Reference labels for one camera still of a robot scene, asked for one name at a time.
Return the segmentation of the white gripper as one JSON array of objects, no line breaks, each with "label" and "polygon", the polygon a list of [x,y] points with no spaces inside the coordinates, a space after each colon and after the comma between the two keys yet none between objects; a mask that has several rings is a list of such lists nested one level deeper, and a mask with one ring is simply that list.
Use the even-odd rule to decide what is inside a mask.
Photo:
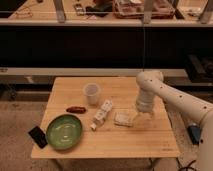
[{"label": "white gripper", "polygon": [[[154,107],[153,101],[142,101],[142,100],[136,101],[136,109],[139,112],[147,113],[147,121],[149,121],[149,122],[152,122],[153,118],[154,118],[154,113],[152,113],[153,107]],[[133,120],[132,120],[133,124],[136,122],[136,120],[138,119],[139,116],[140,116],[140,113],[137,113],[133,117]]]}]

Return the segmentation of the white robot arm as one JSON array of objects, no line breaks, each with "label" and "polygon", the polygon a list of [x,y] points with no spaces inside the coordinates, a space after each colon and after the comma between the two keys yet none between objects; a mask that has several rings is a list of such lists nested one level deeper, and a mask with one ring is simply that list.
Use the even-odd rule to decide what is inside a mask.
[{"label": "white robot arm", "polygon": [[139,112],[151,113],[154,97],[159,96],[200,126],[196,169],[213,171],[213,103],[168,86],[163,82],[163,74],[159,70],[140,72],[136,76],[136,82],[139,94],[135,105]]}]

